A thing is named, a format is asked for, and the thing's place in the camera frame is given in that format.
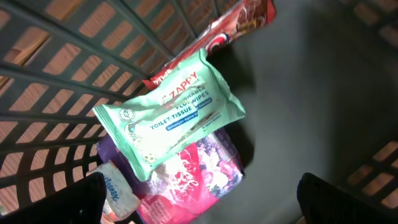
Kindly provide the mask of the orange Kleenex tissue pack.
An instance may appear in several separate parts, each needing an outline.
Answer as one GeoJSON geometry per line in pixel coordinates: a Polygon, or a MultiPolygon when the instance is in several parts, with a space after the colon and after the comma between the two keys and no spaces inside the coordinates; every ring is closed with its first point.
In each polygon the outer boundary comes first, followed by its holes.
{"type": "Polygon", "coordinates": [[[140,199],[133,194],[132,188],[112,161],[88,171],[87,175],[100,172],[103,174],[106,186],[102,217],[108,223],[125,220],[141,205],[140,199]]]}

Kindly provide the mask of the purple red liner pack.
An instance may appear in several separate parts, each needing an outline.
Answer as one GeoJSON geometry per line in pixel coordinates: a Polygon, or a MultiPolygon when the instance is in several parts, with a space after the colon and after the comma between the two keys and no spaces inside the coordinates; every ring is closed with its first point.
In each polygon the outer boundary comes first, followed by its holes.
{"type": "Polygon", "coordinates": [[[103,162],[113,162],[141,200],[136,213],[141,223],[190,223],[244,179],[238,151],[223,128],[165,161],[145,182],[109,136],[96,150],[103,162]]]}

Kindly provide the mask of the red snack wrapper packet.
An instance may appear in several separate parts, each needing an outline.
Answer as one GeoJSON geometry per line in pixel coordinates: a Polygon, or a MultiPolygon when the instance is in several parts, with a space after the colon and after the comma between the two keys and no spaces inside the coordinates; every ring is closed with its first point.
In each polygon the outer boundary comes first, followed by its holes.
{"type": "Polygon", "coordinates": [[[212,54],[244,34],[263,28],[276,17],[273,0],[241,0],[208,27],[175,58],[167,62],[152,78],[144,80],[145,86],[157,88],[177,65],[200,49],[212,54]]]}

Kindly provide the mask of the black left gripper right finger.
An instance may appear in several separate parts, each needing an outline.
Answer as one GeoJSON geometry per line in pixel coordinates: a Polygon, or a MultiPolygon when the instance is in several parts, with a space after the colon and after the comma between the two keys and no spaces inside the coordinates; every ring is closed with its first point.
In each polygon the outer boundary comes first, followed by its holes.
{"type": "Polygon", "coordinates": [[[397,223],[397,215],[384,212],[308,172],[298,183],[297,200],[307,223],[397,223]]]}

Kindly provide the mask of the green Zappy wipes pack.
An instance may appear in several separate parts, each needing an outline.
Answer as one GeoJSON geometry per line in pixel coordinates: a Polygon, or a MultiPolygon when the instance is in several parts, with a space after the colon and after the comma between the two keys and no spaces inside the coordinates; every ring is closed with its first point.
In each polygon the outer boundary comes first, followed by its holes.
{"type": "Polygon", "coordinates": [[[93,112],[141,181],[166,160],[245,117],[241,102],[200,49],[146,95],[93,112]]]}

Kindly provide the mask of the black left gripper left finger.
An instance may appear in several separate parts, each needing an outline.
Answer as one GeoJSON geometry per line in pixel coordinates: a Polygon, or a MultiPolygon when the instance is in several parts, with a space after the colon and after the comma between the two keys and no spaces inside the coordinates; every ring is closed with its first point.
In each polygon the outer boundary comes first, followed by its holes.
{"type": "Polygon", "coordinates": [[[104,176],[95,172],[61,191],[1,218],[1,224],[99,224],[106,199],[104,176]]]}

